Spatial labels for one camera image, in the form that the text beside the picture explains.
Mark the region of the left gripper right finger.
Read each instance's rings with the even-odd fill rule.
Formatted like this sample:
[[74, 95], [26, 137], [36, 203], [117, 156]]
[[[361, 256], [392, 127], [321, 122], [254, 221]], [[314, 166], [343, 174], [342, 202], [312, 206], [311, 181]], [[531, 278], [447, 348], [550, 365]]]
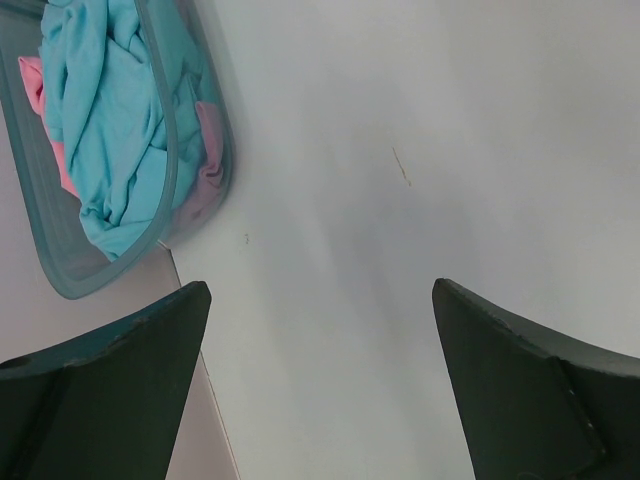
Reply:
[[639, 360], [511, 313], [458, 283], [432, 289], [478, 479], [636, 479]]

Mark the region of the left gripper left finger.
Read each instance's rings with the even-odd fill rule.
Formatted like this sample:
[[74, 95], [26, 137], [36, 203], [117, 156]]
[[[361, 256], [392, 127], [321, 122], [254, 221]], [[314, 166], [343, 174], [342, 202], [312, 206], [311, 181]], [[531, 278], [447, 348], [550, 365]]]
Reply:
[[163, 479], [211, 304], [194, 281], [1, 365], [4, 479]]

